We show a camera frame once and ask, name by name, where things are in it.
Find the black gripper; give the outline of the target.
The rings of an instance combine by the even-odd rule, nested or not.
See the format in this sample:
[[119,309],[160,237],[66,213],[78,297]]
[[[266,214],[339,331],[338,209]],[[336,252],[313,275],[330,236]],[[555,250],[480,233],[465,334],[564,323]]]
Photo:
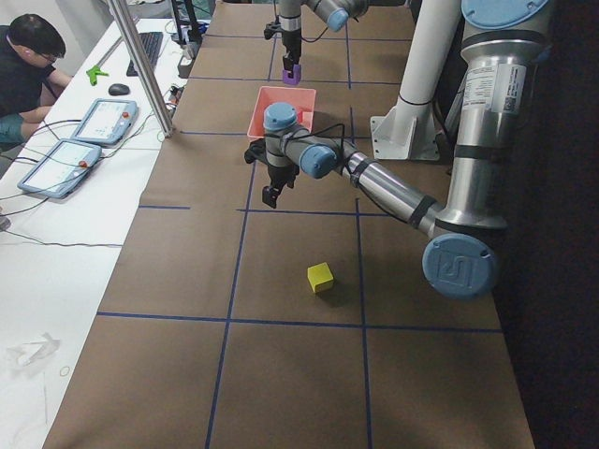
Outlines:
[[262,202],[270,208],[277,207],[278,189],[293,188],[296,177],[298,176],[298,166],[290,164],[284,167],[268,164],[268,175],[270,177],[270,186],[262,189]]
[[300,64],[301,32],[282,32],[282,41],[286,50],[283,57],[284,70],[293,70]]

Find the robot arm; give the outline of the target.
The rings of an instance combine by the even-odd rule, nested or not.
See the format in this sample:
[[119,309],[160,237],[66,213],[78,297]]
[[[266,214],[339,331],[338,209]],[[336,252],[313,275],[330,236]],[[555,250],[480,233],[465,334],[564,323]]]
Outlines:
[[345,177],[382,211],[427,239],[422,271],[445,297],[487,295],[506,228],[502,165],[519,127],[528,74],[549,50],[551,1],[425,1],[396,104],[370,119],[372,150],[344,131],[311,131],[277,100],[246,150],[274,206],[299,175]]
[[406,1],[367,1],[367,0],[308,0],[273,1],[274,21],[266,24],[264,37],[269,40],[280,35],[285,54],[283,56],[282,76],[287,84],[300,81],[302,43],[308,42],[302,35],[302,11],[310,10],[322,23],[325,32],[338,32],[351,20],[357,21],[370,7],[403,6]]

